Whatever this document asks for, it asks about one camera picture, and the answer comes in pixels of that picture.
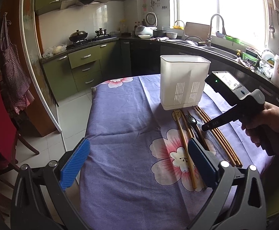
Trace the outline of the person's right hand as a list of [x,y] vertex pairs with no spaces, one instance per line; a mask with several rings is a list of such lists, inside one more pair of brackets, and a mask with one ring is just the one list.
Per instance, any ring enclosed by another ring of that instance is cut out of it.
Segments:
[[264,109],[251,122],[242,124],[241,129],[245,130],[246,135],[257,147],[260,146],[261,139],[254,129],[260,125],[269,126],[274,132],[279,133],[279,107],[265,102]]

